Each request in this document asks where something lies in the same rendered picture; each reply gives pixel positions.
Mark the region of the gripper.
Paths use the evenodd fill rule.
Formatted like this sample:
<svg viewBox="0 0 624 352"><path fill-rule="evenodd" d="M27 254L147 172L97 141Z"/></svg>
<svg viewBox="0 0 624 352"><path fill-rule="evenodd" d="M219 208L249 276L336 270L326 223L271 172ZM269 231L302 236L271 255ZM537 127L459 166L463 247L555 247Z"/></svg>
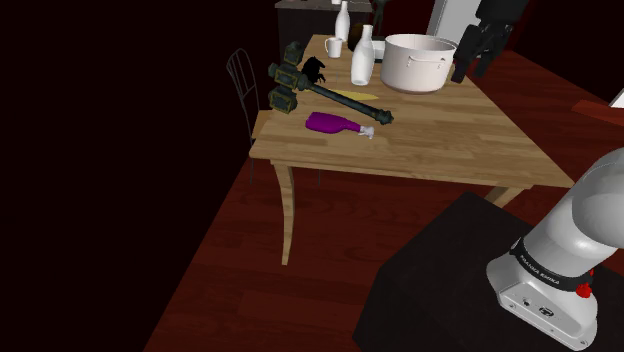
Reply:
<svg viewBox="0 0 624 352"><path fill-rule="evenodd" d="M454 54L455 69L451 81L462 83L474 58L480 57L473 75L482 77L489 65L506 46L514 26L502 22L469 25Z"/></svg>

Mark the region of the large white pot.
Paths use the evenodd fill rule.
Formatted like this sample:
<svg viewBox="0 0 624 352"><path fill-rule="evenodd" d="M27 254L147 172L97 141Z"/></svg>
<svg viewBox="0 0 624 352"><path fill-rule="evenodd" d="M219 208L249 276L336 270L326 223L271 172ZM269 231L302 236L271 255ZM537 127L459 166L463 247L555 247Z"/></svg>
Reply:
<svg viewBox="0 0 624 352"><path fill-rule="evenodd" d="M457 44L421 34L395 34L385 38L381 81L406 93L441 89L449 74Z"/></svg>

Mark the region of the wooden table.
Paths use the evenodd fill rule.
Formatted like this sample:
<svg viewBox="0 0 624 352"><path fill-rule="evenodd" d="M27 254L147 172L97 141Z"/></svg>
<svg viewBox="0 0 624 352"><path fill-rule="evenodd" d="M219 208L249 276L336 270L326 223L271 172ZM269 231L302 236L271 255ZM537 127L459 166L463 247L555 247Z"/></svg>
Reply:
<svg viewBox="0 0 624 352"><path fill-rule="evenodd" d="M301 92L296 110L263 112L265 123L250 150L274 166L284 213L281 262L288 262L294 223L295 167L485 185L486 198L504 207L535 185L569 188L573 182L470 79L448 82L429 94L392 90L373 73L360 92L392 112L367 139L354 133L322 134L305 127L310 113L329 112L362 125L371 119L315 93Z"/></svg>

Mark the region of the white vase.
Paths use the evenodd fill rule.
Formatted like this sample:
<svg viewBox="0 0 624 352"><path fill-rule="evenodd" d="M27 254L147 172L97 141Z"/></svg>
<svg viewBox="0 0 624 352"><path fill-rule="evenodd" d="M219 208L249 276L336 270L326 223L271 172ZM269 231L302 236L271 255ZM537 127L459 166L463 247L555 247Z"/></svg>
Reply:
<svg viewBox="0 0 624 352"><path fill-rule="evenodd" d="M372 25L364 24L362 37L352 54L350 77L357 86L367 85L372 76L375 63L372 30Z"/></svg>

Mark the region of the dark brown round object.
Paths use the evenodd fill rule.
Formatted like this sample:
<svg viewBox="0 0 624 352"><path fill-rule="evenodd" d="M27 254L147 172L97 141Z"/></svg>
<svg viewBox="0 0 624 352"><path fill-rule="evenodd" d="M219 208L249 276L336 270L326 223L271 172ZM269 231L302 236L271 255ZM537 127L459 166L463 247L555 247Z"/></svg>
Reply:
<svg viewBox="0 0 624 352"><path fill-rule="evenodd" d="M348 37L347 37L347 47L350 51L355 50L358 42L360 41L362 37L363 29L364 29L363 23L355 23L351 25L349 29Z"/></svg>

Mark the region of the yellow flat knife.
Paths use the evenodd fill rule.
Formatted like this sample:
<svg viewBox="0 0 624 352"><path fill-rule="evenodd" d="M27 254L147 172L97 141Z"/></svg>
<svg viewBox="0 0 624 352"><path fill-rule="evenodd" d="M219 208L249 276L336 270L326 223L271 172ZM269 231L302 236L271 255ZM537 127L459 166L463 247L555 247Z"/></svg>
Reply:
<svg viewBox="0 0 624 352"><path fill-rule="evenodd" d="M335 90L335 93L348 97L350 99L356 101L367 101L367 100L377 100L378 97L369 93L356 92L356 91L345 91L345 90Z"/></svg>

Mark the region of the tall white bottle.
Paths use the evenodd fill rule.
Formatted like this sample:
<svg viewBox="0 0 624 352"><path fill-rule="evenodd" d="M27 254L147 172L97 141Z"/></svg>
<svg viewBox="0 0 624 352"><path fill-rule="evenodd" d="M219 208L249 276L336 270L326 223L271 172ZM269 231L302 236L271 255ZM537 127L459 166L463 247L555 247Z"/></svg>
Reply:
<svg viewBox="0 0 624 352"><path fill-rule="evenodd" d="M348 12L348 0L342 0L340 10L335 20L335 37L341 41L347 41L350 29L350 16Z"/></svg>

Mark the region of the dark ornate war hammer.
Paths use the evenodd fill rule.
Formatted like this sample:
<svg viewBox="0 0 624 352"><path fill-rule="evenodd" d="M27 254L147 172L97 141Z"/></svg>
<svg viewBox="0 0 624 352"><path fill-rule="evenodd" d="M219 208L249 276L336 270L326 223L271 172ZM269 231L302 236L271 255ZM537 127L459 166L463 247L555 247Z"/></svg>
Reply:
<svg viewBox="0 0 624 352"><path fill-rule="evenodd" d="M368 115L382 125L389 124L393 121L393 116L390 111L374 108L337 94L335 91L321 87L317 85L317 83L310 82L307 77L297 69L297 65L300 64L303 59L303 54L303 46L298 41L293 41L285 48L282 63L280 65L272 63L268 67L268 76L278 83L278 86L268 94L271 108L289 114L291 111L295 110L298 105L296 90L309 90Z"/></svg>

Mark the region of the purple bottle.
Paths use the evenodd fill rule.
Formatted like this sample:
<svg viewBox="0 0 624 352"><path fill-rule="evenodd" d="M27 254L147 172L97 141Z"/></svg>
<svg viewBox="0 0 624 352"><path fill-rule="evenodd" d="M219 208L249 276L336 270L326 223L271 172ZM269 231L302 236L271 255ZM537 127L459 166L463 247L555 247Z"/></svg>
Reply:
<svg viewBox="0 0 624 352"><path fill-rule="evenodd" d="M306 119L305 127L325 134L336 134L349 130L369 139L374 137L374 128L372 126L363 126L344 117L328 113L311 113Z"/></svg>

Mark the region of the black animal figure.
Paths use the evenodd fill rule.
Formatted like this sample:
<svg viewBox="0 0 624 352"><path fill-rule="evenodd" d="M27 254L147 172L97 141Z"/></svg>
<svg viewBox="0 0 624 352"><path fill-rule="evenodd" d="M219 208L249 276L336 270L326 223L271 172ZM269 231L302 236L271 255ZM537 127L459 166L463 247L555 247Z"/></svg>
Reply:
<svg viewBox="0 0 624 352"><path fill-rule="evenodd" d="M312 56L304 63L301 73L312 83L325 82L325 76L320 73L321 68L325 68L325 65L315 56Z"/></svg>

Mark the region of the dark cabinet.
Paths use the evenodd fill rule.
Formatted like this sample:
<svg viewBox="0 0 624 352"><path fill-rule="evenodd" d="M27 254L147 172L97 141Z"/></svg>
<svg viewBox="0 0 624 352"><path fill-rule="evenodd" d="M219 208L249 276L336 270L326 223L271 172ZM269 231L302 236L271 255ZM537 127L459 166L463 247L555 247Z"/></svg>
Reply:
<svg viewBox="0 0 624 352"><path fill-rule="evenodd" d="M366 24L373 13L370 0L280 0L275 4L278 19L280 55L293 41L306 47L315 34L334 35L341 2L347 2L350 26Z"/></svg>

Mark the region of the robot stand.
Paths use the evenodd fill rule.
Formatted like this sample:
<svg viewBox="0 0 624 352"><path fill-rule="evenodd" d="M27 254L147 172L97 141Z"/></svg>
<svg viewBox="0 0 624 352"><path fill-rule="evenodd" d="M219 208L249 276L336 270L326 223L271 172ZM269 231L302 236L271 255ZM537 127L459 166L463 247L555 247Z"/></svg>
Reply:
<svg viewBox="0 0 624 352"><path fill-rule="evenodd" d="M504 309L487 264L530 226L464 193L379 269L353 338L362 352L624 352L624 276L594 269L597 335L573 351Z"/></svg>

